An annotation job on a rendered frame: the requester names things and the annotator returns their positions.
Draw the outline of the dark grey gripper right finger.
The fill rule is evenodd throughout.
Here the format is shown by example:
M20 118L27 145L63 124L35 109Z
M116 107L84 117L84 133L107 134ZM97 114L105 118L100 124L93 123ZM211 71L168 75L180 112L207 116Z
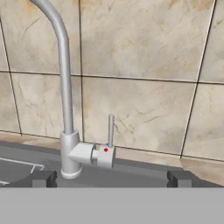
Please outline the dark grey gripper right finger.
M198 178L190 171L168 171L168 187L217 187L218 185Z

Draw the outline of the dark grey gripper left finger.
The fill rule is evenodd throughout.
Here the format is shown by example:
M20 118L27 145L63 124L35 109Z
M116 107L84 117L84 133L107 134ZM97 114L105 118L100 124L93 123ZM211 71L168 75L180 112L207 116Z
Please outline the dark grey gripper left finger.
M7 187L20 188L47 188L57 186L56 171L34 171L26 178L7 184Z

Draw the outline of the grey sink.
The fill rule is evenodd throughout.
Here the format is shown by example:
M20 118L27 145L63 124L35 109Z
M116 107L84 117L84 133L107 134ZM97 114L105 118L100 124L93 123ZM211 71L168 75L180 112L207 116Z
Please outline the grey sink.
M34 164L0 157L0 187L24 179L34 171L43 171L42 164Z

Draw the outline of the silver sink faucet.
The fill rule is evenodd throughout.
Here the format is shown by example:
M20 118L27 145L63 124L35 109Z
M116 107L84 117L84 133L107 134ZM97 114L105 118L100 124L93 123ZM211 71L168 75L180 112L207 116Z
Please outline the silver sink faucet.
M83 162L74 153L92 144L80 140L74 127L70 48L67 29L61 15L49 0L29 0L37 6L50 21L58 43L60 91L62 100L63 130L60 133L60 173L64 179L76 179L81 175Z

